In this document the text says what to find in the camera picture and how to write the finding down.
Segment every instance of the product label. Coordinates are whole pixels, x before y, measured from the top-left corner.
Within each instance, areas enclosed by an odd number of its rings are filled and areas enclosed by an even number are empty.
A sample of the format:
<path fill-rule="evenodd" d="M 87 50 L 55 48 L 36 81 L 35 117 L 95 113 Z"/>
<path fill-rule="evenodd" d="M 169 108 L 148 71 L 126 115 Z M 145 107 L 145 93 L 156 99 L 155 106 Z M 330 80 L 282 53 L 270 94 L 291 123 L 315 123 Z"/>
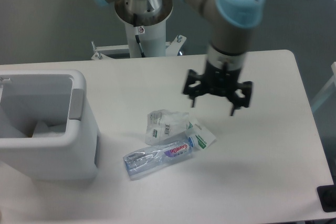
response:
<path fill-rule="evenodd" d="M 200 135 L 195 135 L 198 141 L 198 145 L 204 149 L 207 145 L 206 141 L 200 136 Z"/>
<path fill-rule="evenodd" d="M 164 154 L 166 154 L 166 156 L 168 157 L 177 157 L 180 156 L 184 153 L 186 153 L 189 150 L 189 145 L 188 144 L 182 144 L 178 147 L 172 148 L 166 152 L 164 152 Z"/>
<path fill-rule="evenodd" d="M 162 120 L 162 113 L 161 112 L 156 112 L 156 113 L 151 113 L 150 114 L 150 123 L 151 124 L 161 124 Z"/>

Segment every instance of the robotic arm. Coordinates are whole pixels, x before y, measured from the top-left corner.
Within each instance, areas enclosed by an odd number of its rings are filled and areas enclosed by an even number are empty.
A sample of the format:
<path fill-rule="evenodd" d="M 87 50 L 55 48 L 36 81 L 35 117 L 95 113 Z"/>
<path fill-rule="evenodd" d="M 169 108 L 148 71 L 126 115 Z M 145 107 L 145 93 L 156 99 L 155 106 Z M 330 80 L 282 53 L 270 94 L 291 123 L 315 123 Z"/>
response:
<path fill-rule="evenodd" d="M 196 97 L 206 93 L 226 97 L 233 104 L 231 115 L 236 109 L 249 107 L 253 83 L 238 83 L 238 78 L 265 0 L 183 1 L 214 27 L 204 74 L 189 70 L 183 93 L 193 100 L 192 106 Z"/>
<path fill-rule="evenodd" d="M 172 0 L 95 0 L 100 6 L 114 2 L 117 16 L 125 24 L 131 58 L 165 56 L 165 21 Z"/>

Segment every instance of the white tabletop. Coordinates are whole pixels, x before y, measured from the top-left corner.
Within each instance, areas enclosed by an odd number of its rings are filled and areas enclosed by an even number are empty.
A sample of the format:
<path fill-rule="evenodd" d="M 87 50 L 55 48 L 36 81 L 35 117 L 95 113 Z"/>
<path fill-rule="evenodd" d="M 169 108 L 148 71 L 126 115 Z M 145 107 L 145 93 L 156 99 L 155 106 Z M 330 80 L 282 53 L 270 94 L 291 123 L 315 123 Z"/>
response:
<path fill-rule="evenodd" d="M 0 163 L 5 223 L 271 223 L 336 217 L 316 188 L 332 178 L 293 54 L 248 54 L 241 81 L 254 82 L 250 108 L 211 95 L 196 107 L 182 95 L 187 69 L 205 57 L 6 65 L 78 69 L 101 138 L 98 176 L 88 182 L 34 181 Z M 131 181 L 122 157 L 145 147 L 146 115 L 186 111 L 217 136 L 207 150 Z"/>

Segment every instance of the white bin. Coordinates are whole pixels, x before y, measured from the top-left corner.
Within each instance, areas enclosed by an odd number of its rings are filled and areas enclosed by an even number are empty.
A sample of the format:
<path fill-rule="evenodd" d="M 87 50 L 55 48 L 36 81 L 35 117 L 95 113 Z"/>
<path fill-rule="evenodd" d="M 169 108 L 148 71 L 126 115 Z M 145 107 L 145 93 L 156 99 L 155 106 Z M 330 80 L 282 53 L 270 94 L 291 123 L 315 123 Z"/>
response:
<path fill-rule="evenodd" d="M 34 179 L 97 174 L 99 129 L 76 70 L 0 71 L 0 160 Z"/>

